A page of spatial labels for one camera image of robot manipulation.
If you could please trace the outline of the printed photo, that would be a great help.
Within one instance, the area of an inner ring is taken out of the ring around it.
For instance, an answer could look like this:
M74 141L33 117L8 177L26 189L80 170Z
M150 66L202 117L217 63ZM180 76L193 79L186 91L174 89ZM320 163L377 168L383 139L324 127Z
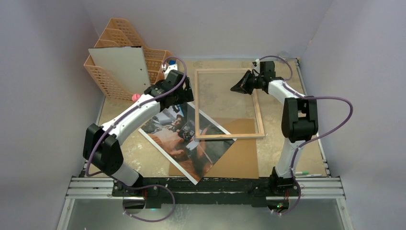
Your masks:
M202 111L199 124L200 128L196 129L194 103L183 103L153 116L139 132L193 184L198 184L235 142L234 139L198 139L197 135L229 133Z

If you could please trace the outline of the white wooden picture frame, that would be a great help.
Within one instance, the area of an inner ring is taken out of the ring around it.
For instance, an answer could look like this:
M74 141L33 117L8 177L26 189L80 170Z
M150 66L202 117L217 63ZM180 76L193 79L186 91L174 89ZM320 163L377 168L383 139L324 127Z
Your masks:
M263 138L264 125L257 92L251 95L232 92L230 89L250 68L196 69L194 74L195 137L199 140L237 138ZM234 124L233 132L221 121L252 119L254 132L247 131L241 123Z

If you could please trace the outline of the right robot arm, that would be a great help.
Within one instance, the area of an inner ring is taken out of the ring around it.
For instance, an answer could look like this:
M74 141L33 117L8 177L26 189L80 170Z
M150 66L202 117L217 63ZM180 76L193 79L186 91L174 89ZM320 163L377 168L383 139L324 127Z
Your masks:
M295 186L295 169L303 144L318 132L317 102L294 90L282 77L278 77L273 61L258 59L253 65L254 69L246 71L230 90L241 94L252 94L256 89L263 90L283 105L281 130L285 141L269 181L270 191L280 195L287 188Z

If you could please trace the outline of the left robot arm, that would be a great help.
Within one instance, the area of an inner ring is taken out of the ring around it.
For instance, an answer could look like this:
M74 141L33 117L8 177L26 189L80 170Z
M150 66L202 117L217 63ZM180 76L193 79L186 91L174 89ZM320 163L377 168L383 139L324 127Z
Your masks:
M121 145L153 116L173 105L194 100L190 79L170 70L163 80L149 86L140 98L116 118L99 126L91 124L85 134L83 157L103 174L124 184L131 196L142 192L143 176L124 161Z

